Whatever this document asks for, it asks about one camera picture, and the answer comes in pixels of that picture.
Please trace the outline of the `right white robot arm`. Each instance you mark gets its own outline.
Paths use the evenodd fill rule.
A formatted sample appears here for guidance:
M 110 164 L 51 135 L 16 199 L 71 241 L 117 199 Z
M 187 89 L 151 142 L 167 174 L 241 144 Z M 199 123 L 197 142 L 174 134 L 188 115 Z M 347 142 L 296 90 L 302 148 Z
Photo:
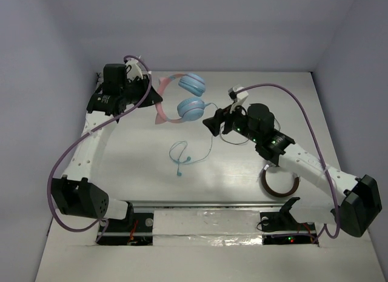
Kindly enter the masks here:
M 255 143 L 260 157 L 313 184 L 328 196 L 336 197 L 329 216 L 340 229 L 361 237 L 381 212 L 381 198 L 376 179 L 344 173 L 304 150 L 291 137 L 275 127 L 274 114 L 264 104 L 251 104 L 248 109 L 228 106 L 202 122 L 213 136 L 239 133 Z

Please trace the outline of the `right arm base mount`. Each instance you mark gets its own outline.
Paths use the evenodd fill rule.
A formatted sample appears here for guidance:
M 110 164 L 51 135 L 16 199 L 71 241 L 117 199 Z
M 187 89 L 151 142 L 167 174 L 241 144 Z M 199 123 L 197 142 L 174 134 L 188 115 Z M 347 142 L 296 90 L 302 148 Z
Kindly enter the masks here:
M 256 229 L 263 235 L 263 245 L 319 245 L 314 223 L 299 223 L 291 215 L 292 206 L 300 197 L 292 197 L 276 211 L 261 212 Z

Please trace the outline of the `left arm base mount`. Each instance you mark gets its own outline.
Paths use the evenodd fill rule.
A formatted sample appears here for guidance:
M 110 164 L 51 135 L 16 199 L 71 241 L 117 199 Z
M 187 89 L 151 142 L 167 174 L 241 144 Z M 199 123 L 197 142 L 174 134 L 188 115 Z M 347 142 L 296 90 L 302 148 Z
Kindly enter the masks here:
M 152 246 L 153 212 L 135 212 L 129 224 L 124 220 L 109 220 L 104 233 L 100 225 L 96 243 L 101 246 Z

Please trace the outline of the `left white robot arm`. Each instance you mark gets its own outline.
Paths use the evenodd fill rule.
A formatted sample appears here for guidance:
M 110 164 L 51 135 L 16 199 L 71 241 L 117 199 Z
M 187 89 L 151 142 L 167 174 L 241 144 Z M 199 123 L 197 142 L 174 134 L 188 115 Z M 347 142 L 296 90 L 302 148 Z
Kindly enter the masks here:
M 109 197 L 96 185 L 95 177 L 119 119 L 162 100 L 152 87 L 150 75 L 138 59 L 104 66 L 102 82 L 87 104 L 82 135 L 70 148 L 71 161 L 60 178 L 49 181 L 48 199 L 63 215 L 113 219 L 121 230 L 134 225 L 131 204 Z

